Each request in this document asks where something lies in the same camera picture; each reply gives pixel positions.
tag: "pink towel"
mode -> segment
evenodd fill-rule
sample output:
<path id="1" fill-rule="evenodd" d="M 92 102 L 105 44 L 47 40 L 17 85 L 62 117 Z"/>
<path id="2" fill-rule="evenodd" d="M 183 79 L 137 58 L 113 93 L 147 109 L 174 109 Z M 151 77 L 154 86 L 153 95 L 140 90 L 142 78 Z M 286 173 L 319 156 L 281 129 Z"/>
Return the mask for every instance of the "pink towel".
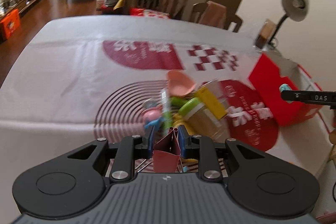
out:
<path id="1" fill-rule="evenodd" d="M 207 4 L 208 7 L 199 19 L 199 24 L 223 29 L 226 19 L 226 7 L 212 1 L 208 1 Z"/>

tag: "silver screw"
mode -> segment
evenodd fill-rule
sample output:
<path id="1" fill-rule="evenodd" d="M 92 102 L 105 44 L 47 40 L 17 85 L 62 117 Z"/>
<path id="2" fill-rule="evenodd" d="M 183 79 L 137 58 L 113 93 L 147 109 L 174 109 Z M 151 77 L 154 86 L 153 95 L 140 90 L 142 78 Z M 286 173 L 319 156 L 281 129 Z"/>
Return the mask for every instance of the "silver screw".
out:
<path id="1" fill-rule="evenodd" d="M 221 173 L 215 170 L 209 170 L 209 171 L 204 172 L 204 176 L 207 179 L 218 179 L 221 176 Z"/>
<path id="2" fill-rule="evenodd" d="M 112 173 L 111 176 L 114 179 L 125 179 L 128 177 L 128 173 L 125 171 L 115 171 Z"/>

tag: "gray ribbed panel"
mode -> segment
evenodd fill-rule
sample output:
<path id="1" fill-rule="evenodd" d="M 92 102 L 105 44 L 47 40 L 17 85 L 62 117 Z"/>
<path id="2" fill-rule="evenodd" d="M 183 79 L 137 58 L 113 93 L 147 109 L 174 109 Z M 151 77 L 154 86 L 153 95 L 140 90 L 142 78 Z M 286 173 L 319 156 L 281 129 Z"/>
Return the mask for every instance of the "gray ribbed panel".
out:
<path id="1" fill-rule="evenodd" d="M 15 224 L 316 224 L 310 215 L 291 220 L 258 217 L 235 205 L 219 184 L 199 180 L 196 174 L 140 173 L 113 186 L 105 199 L 81 216 L 59 221 L 30 216 Z"/>

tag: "teal sticker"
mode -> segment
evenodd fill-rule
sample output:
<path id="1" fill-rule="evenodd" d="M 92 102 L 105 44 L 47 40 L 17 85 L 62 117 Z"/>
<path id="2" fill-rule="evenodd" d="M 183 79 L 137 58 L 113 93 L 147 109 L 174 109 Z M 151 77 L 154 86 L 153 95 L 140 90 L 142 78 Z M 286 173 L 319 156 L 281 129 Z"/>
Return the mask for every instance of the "teal sticker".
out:
<path id="1" fill-rule="evenodd" d="M 280 90 L 280 93 L 283 92 L 284 90 L 292 90 L 291 87 L 287 84 L 282 84 L 280 87 L 279 87 L 279 90 Z"/>

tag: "wooden floor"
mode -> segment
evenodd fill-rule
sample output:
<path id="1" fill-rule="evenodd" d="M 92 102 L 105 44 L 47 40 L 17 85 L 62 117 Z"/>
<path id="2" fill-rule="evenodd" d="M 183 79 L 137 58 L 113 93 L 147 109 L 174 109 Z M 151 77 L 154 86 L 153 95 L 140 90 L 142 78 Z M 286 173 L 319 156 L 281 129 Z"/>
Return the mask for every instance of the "wooden floor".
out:
<path id="1" fill-rule="evenodd" d="M 0 44 L 0 86 L 20 53 L 49 21 L 57 18 L 100 15 L 95 0 L 40 0 L 21 17 L 21 26 Z"/>

